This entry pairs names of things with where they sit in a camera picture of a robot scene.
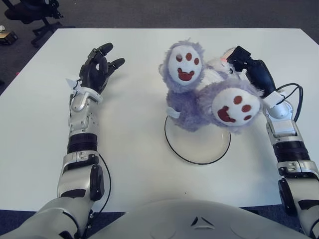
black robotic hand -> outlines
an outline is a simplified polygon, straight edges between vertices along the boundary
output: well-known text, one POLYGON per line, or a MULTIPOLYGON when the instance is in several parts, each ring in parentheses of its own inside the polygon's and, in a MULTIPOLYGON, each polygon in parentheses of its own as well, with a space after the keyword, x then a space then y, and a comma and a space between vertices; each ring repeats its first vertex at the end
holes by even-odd
POLYGON ((125 62, 124 58, 108 62, 105 58, 106 54, 113 49, 112 43, 106 43, 97 49, 93 49, 88 59, 82 65, 80 70, 80 78, 82 87, 88 87, 97 93, 102 93, 109 77, 113 72, 122 66, 125 62))

wire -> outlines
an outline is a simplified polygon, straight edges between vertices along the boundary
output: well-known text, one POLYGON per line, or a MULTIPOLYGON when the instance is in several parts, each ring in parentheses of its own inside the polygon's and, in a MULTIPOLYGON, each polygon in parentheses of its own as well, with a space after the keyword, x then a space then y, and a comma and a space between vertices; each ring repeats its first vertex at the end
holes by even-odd
POLYGON ((284 99, 280 102, 277 103, 277 105, 281 104, 283 101, 285 101, 287 98, 289 98, 297 89, 299 89, 299 102, 298 102, 298 107, 296 110, 296 115, 294 117, 294 121, 297 122, 300 112, 301 112, 301 108, 303 106, 303 99, 304 99, 304 89, 302 88, 302 86, 298 85, 297 83, 289 83, 289 84, 285 84, 283 86, 280 86, 279 88, 276 89, 276 91, 281 90, 284 87, 287 86, 296 86, 296 88, 294 88, 294 90, 287 96, 284 97, 284 99))
POLYGON ((108 174, 109 174, 109 180, 110 180, 110 188, 109 188, 109 195, 103 205, 103 207, 100 209, 100 211, 96 214, 96 216, 94 216, 93 218, 89 219, 88 223, 87 223, 87 226, 84 230, 84 233, 83 233, 83 236, 82 238, 85 239, 86 238, 86 235, 87 235, 87 230, 89 228, 89 226, 92 226, 92 223, 100 216, 101 212, 104 210, 106 204, 108 203, 109 199, 110 199, 110 195, 111 195, 111 187, 112 187, 112 181, 111 181, 111 174, 110 174, 110 171, 109 171, 109 168, 108 166, 106 165, 106 162, 104 161, 103 157, 99 154, 100 158, 102 159, 104 165, 105 165, 105 168, 106 170, 108 171, 108 174))

white tag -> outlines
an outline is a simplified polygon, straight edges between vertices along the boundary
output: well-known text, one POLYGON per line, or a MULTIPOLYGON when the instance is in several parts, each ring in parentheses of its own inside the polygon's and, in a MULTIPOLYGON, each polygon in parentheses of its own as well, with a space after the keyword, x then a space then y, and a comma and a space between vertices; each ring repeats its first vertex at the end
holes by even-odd
POLYGON ((168 107, 166 109, 166 113, 168 116, 173 117, 174 119, 178 119, 180 116, 180 112, 177 112, 176 110, 174 110, 172 107, 168 107))

stuffed animal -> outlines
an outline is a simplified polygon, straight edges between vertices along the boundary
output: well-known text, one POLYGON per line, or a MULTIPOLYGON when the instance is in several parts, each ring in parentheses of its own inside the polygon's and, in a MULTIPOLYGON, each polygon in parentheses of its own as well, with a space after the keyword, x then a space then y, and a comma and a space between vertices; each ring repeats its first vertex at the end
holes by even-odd
POLYGON ((177 126, 194 132, 212 123, 238 133, 252 124, 262 109, 262 93, 249 81, 241 80, 227 62, 232 51, 233 48, 207 64, 198 43, 180 41, 166 53, 159 72, 168 87, 166 112, 177 126), (213 78, 209 80, 212 83, 197 90, 206 68, 215 73, 208 76, 213 78))
POLYGON ((176 125, 190 132, 209 124, 197 106, 196 87, 204 77, 203 52, 199 43, 180 41, 168 50, 159 66, 168 87, 167 115, 176 125))

white paw pad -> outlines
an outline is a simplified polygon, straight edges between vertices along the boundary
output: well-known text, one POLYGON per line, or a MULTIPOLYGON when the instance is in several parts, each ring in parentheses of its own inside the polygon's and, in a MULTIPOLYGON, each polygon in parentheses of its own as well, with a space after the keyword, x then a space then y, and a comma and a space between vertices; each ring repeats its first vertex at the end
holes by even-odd
POLYGON ((259 111, 257 96, 239 88, 221 91, 212 102, 212 112, 221 123, 227 126, 243 126, 259 111))

